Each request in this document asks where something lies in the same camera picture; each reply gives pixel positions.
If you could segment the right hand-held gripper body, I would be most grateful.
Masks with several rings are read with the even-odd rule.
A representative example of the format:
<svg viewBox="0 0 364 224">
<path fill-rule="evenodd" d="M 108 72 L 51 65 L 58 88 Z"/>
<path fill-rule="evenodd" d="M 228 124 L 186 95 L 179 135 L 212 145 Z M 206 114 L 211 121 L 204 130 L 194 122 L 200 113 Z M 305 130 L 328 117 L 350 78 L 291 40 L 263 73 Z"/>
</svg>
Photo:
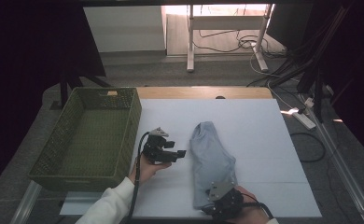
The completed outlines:
<svg viewBox="0 0 364 224">
<path fill-rule="evenodd" d="M 217 209 L 213 219 L 231 219 L 240 213 L 244 199 L 233 182 L 212 182 L 210 189 L 208 201 Z"/>
</svg>

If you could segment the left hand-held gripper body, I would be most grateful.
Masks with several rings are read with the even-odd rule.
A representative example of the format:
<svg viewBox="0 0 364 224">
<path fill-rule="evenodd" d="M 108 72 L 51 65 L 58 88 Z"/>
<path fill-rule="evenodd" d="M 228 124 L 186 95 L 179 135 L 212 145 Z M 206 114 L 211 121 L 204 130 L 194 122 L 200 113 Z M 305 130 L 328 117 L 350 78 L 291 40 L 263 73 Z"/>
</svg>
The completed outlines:
<svg viewBox="0 0 364 224">
<path fill-rule="evenodd" d="M 156 162 L 176 162 L 178 159 L 176 152 L 167 151 L 164 148 L 169 136 L 161 127 L 149 132 L 148 139 L 144 144 L 143 154 L 152 163 Z"/>
</svg>

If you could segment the light blue knit vest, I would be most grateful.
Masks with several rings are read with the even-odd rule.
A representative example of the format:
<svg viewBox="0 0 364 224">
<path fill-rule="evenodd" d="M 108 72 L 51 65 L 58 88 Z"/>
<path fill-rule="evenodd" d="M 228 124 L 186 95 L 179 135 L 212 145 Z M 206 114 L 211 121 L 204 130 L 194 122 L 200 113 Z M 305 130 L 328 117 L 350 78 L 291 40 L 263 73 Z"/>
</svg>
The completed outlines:
<svg viewBox="0 0 364 224">
<path fill-rule="evenodd" d="M 199 123 L 189 140 L 193 157 L 194 198 L 193 208 L 210 204 L 206 191 L 213 182 L 237 184 L 236 159 L 222 146 L 212 121 Z"/>
</svg>

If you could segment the green woven basket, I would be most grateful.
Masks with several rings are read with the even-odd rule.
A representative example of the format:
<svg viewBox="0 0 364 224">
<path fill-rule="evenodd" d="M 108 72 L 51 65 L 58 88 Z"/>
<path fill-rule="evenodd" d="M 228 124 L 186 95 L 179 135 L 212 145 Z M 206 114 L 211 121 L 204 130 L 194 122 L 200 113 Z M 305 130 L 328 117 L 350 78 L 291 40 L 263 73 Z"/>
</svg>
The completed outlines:
<svg viewBox="0 0 364 224">
<path fill-rule="evenodd" d="M 129 173 L 142 106 L 135 88 L 75 88 L 29 177 L 53 191 L 103 191 Z"/>
</svg>

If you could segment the person's left hand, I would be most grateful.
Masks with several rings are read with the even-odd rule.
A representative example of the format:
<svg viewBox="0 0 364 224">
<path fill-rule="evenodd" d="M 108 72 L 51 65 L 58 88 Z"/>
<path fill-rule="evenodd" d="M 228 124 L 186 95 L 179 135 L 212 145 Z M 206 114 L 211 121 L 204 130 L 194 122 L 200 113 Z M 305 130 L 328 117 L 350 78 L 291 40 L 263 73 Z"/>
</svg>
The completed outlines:
<svg viewBox="0 0 364 224">
<path fill-rule="evenodd" d="M 128 175 L 128 178 L 134 183 L 135 177 L 136 177 L 136 165 L 137 165 L 137 159 L 135 160 L 133 169 L 131 173 Z M 150 161 L 145 157 L 145 155 L 140 156 L 140 177 L 139 177 L 139 183 L 144 184 L 147 182 L 154 174 L 156 174 L 158 171 L 166 169 L 168 167 L 172 166 L 170 162 L 164 162 L 159 164 L 152 164 Z"/>
</svg>

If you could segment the person's right hand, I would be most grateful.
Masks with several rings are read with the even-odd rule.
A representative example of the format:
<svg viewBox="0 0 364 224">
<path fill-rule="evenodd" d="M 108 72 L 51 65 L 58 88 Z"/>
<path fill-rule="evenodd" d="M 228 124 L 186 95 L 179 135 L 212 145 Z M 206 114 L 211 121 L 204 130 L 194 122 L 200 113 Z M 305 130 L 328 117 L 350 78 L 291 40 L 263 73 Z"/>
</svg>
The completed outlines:
<svg viewBox="0 0 364 224">
<path fill-rule="evenodd" d="M 257 201 L 256 196 L 243 188 L 242 186 L 235 187 L 243 194 L 245 203 L 255 203 Z M 227 223 L 230 224 L 267 224 L 269 218 L 266 213 L 259 207 L 251 206 L 245 207 L 240 215 L 236 218 L 228 219 Z"/>
</svg>

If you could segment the white table mat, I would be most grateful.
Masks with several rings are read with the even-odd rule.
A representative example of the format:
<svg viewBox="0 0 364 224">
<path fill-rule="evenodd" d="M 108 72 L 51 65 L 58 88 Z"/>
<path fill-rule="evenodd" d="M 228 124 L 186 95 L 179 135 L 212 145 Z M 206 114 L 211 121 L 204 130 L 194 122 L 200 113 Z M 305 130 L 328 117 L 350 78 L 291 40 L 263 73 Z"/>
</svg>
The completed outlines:
<svg viewBox="0 0 364 224">
<path fill-rule="evenodd" d="M 140 187 L 133 211 L 139 219 L 202 219 L 193 208 L 193 157 L 189 140 L 212 121 L 224 148 L 236 159 L 237 184 L 275 217 L 320 217 L 318 205 L 274 99 L 144 99 L 138 132 L 161 127 L 184 158 Z"/>
</svg>

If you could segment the black floor stand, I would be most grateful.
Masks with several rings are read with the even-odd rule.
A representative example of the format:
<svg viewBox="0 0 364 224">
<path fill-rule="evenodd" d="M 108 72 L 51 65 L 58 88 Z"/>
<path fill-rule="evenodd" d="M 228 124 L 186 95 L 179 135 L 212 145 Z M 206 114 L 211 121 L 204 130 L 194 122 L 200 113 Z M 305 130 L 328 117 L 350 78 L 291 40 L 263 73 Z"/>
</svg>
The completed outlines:
<svg viewBox="0 0 364 224">
<path fill-rule="evenodd" d="M 110 87 L 110 84 L 106 81 L 100 79 L 98 76 L 94 74 L 90 74 L 80 68 L 74 68 L 68 72 L 62 72 L 60 74 L 60 100 L 54 101 L 50 110 L 61 110 L 65 106 L 68 100 L 68 90 L 73 90 L 76 87 L 83 87 L 83 82 L 81 81 L 81 77 L 88 79 L 89 81 L 97 84 L 100 87 Z"/>
</svg>

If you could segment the white power strip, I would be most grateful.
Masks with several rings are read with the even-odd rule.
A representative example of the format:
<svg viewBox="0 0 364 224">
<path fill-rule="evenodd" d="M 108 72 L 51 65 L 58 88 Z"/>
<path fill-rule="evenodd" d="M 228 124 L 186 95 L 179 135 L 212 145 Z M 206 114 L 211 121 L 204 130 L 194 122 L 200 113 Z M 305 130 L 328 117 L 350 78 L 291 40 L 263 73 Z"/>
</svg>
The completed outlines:
<svg viewBox="0 0 364 224">
<path fill-rule="evenodd" d="M 312 130 L 316 127 L 316 125 L 306 115 L 300 113 L 299 111 L 293 111 L 292 116 L 307 130 Z"/>
</svg>

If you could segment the white cabinet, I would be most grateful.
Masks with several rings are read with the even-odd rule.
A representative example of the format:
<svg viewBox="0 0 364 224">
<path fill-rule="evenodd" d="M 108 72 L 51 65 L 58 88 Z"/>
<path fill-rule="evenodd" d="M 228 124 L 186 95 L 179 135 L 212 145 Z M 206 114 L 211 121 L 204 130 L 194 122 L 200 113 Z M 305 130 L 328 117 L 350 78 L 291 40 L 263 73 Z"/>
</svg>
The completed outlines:
<svg viewBox="0 0 364 224">
<path fill-rule="evenodd" d="M 165 50 L 165 12 L 151 7 L 85 7 L 100 52 Z"/>
</svg>

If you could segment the black upright stand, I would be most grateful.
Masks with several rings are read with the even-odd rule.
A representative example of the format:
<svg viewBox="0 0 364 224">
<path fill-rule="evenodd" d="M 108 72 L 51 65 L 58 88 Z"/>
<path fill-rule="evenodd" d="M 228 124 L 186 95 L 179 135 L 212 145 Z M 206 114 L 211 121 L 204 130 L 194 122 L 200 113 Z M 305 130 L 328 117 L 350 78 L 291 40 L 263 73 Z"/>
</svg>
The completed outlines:
<svg viewBox="0 0 364 224">
<path fill-rule="evenodd" d="M 303 76 L 298 84 L 298 93 L 308 93 L 310 89 L 313 89 L 311 95 L 313 96 L 314 105 L 312 110 L 314 112 L 315 118 L 323 123 L 322 116 L 322 100 L 323 97 L 330 97 L 330 94 L 324 94 L 324 79 L 323 72 L 319 65 L 312 64 L 307 69 L 304 70 Z"/>
</svg>

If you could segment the dark curtain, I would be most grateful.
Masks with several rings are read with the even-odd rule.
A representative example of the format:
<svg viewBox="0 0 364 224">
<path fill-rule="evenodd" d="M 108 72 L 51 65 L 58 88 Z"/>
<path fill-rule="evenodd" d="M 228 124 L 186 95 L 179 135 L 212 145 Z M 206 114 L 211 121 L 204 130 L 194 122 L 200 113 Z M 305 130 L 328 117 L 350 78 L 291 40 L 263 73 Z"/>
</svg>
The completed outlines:
<svg viewBox="0 0 364 224">
<path fill-rule="evenodd" d="M 104 74 L 80 0 L 0 0 L 0 174 L 47 88 Z"/>
<path fill-rule="evenodd" d="M 331 104 L 364 147 L 364 0 L 353 0 L 324 56 Z"/>
</svg>

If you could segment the dark monitor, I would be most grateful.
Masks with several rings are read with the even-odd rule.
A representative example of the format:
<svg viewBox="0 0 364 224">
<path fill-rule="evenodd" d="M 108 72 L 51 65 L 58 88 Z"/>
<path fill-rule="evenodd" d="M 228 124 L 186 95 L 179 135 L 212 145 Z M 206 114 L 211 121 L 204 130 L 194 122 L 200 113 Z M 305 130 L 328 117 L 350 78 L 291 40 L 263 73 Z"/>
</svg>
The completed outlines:
<svg viewBox="0 0 364 224">
<path fill-rule="evenodd" d="M 312 8 L 312 4 L 275 5 L 266 34 L 287 49 L 297 49 L 302 44 Z"/>
</svg>

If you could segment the long aluminium rail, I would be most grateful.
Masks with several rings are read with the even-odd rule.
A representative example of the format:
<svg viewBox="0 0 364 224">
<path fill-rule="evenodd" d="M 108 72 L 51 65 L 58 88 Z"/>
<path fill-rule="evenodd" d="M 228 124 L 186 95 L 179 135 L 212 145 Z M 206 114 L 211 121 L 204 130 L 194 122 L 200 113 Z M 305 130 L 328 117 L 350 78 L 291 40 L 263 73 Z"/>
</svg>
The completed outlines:
<svg viewBox="0 0 364 224">
<path fill-rule="evenodd" d="M 315 108 L 313 106 L 308 106 L 308 104 L 305 103 L 306 98 L 303 94 L 299 94 L 299 98 L 306 106 L 306 114 L 316 125 L 316 131 L 320 139 L 323 141 L 329 154 L 329 161 L 332 162 L 337 174 L 343 182 L 346 191 L 355 205 L 359 216 L 364 222 L 364 190 L 358 184 L 357 179 L 354 177 L 343 157 L 343 141 L 339 137 L 336 123 L 332 119 L 326 121 L 325 116 L 319 117 L 315 113 Z"/>
</svg>

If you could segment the white desk frame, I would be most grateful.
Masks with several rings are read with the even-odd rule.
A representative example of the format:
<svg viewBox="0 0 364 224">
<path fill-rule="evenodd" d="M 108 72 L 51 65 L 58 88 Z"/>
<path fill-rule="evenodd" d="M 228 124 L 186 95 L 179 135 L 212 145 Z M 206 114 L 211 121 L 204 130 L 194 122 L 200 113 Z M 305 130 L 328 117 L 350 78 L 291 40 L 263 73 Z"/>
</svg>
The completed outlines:
<svg viewBox="0 0 364 224">
<path fill-rule="evenodd" d="M 187 51 L 187 71 L 194 71 L 193 33 L 199 30 L 258 30 L 256 43 L 251 45 L 261 72 L 269 68 L 263 58 L 261 44 L 271 17 L 273 4 L 268 4 L 262 16 L 194 16 L 193 5 L 189 6 L 189 44 Z"/>
</svg>

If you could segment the short aluminium rail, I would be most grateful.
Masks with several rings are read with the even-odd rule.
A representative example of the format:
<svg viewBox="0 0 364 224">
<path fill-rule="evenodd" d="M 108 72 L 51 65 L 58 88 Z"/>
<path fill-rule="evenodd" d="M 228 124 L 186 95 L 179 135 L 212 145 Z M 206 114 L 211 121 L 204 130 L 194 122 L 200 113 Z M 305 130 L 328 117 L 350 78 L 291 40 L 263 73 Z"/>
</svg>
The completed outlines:
<svg viewBox="0 0 364 224">
<path fill-rule="evenodd" d="M 26 224 L 42 187 L 31 181 L 9 224 Z"/>
</svg>

